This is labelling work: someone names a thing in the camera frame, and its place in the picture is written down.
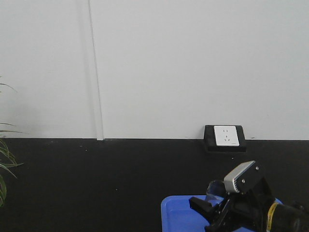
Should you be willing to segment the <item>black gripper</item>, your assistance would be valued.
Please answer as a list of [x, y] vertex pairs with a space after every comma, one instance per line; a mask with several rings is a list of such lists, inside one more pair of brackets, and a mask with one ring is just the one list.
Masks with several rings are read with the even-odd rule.
[[[191, 197], [189, 206], [209, 223], [206, 232], [234, 232], [239, 228], [251, 231], [266, 231], [268, 212], [275, 202], [275, 197], [266, 179], [263, 177], [253, 189], [246, 193], [229, 193], [227, 200], [216, 197], [200, 199]], [[248, 207], [240, 195], [253, 197], [258, 201], [259, 210]]]

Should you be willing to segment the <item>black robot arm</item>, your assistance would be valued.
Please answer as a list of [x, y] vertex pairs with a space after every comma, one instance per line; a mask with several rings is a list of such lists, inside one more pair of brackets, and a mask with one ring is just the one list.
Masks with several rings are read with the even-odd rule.
[[191, 197], [189, 206], [208, 222], [207, 232], [309, 230], [308, 210], [299, 204], [277, 202], [264, 178], [238, 193], [227, 191], [223, 181], [211, 181], [205, 199]]

